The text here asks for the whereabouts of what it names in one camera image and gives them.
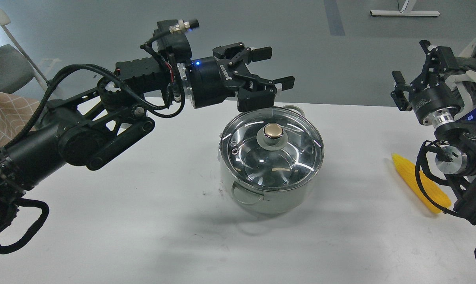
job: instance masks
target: gold knob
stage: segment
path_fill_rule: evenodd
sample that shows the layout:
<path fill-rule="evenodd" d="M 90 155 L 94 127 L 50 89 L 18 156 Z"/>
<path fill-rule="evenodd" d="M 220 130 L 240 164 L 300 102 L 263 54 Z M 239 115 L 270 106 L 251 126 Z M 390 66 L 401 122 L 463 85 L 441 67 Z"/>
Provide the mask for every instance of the gold knob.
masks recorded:
<path fill-rule="evenodd" d="M 283 136 L 283 128 L 277 123 L 269 123 L 264 126 L 264 135 L 271 139 L 278 139 Z"/>

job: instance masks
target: corn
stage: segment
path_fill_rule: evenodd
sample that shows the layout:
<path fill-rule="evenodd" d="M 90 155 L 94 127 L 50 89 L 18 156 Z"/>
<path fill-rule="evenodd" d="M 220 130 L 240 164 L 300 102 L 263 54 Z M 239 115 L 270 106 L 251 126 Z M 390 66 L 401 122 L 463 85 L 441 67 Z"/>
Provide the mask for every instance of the corn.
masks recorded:
<path fill-rule="evenodd" d="M 441 210 L 432 205 L 432 203 L 429 202 L 427 198 L 425 198 L 425 196 L 420 191 L 420 188 L 418 188 L 415 179 L 415 165 L 396 153 L 392 154 L 392 160 L 394 160 L 396 170 L 402 179 L 408 184 L 409 188 L 416 194 L 416 196 L 420 198 L 425 206 L 427 206 L 427 208 L 434 214 L 441 212 Z M 427 178 L 427 176 L 422 171 L 420 171 L 420 180 L 422 181 L 422 185 L 424 186 L 427 195 L 429 195 L 432 200 L 445 208 L 449 208 L 452 205 L 450 198 L 448 198 L 448 196 L 438 187 L 438 185 L 436 185 L 436 183 Z"/>

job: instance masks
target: metal connector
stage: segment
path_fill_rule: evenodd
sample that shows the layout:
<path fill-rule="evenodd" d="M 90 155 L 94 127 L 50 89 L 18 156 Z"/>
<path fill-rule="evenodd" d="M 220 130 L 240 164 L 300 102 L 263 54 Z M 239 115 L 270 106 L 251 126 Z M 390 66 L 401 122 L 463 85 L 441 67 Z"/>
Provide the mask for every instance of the metal connector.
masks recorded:
<path fill-rule="evenodd" d="M 191 29 L 199 27 L 200 24 L 198 20 L 190 20 L 184 22 L 183 20 L 178 20 L 178 24 L 170 26 L 170 32 L 172 34 L 185 34 Z"/>

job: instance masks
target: robotic arm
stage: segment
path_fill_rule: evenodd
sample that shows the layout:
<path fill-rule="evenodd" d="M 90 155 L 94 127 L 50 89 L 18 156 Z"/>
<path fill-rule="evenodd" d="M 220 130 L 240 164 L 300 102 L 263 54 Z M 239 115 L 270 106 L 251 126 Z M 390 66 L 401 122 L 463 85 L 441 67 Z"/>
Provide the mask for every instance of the robotic arm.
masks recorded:
<path fill-rule="evenodd" d="M 192 60 L 184 35 L 197 20 L 157 22 L 153 37 L 140 46 L 150 58 L 117 62 L 114 72 L 91 64 L 74 64 L 49 81 L 47 92 L 22 131 L 0 149 L 0 233 L 16 217 L 19 207 L 37 207 L 41 215 L 16 243 L 0 245 L 0 254 L 25 246 L 47 219 L 46 203 L 23 198 L 41 180 L 64 164 L 98 170 L 149 134 L 155 127 L 147 112 L 162 118 L 182 111 L 186 95 L 194 108 L 236 97 L 239 111 L 273 106 L 281 90 L 293 88 L 294 77 L 277 80 L 251 74 L 246 64 L 270 59 L 271 47 L 252 50 L 243 43 L 216 47 L 213 56 Z M 157 51 L 152 43 L 157 42 Z M 58 84 L 77 70 L 102 76 L 95 88 L 65 100 L 49 101 Z M 163 106 L 145 100 L 144 93 L 160 90 Z M 99 97 L 86 113 L 78 106 Z M 173 102 L 177 111 L 162 114 Z"/>
<path fill-rule="evenodd" d="M 420 41 L 420 45 L 426 54 L 422 72 L 411 84 L 405 84 L 401 72 L 393 71 L 396 86 L 391 93 L 400 111 L 413 110 L 420 124 L 432 125 L 435 129 L 437 140 L 424 142 L 418 153 L 416 181 L 420 191 L 437 208 L 476 225 L 476 120 L 467 120 L 467 117 L 473 118 L 467 114 L 472 110 L 476 96 L 464 96 L 467 93 L 465 84 L 457 84 L 461 95 L 457 97 L 455 86 L 452 90 L 447 85 L 447 82 L 455 82 L 454 76 L 476 78 L 476 72 L 470 70 L 460 75 L 464 72 L 450 47 L 433 47 L 427 40 Z M 404 92 L 409 92 L 408 99 Z M 445 179 L 431 173 L 427 161 L 429 152 L 436 154 L 436 166 Z M 429 179 L 452 188 L 457 197 L 454 210 L 438 205 L 426 194 L 420 181 L 420 168 Z"/>

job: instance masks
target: logo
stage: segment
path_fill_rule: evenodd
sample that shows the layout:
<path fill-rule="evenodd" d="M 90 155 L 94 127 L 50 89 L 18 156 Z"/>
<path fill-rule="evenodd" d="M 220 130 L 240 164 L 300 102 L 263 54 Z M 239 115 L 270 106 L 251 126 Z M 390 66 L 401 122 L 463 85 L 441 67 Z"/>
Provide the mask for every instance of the logo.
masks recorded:
<path fill-rule="evenodd" d="M 226 76 L 226 80 L 232 80 L 232 78 L 229 76 L 229 74 L 227 73 L 227 70 L 225 69 L 224 65 L 220 65 L 220 69 L 222 70 L 222 73 L 224 74 L 224 76 Z"/>

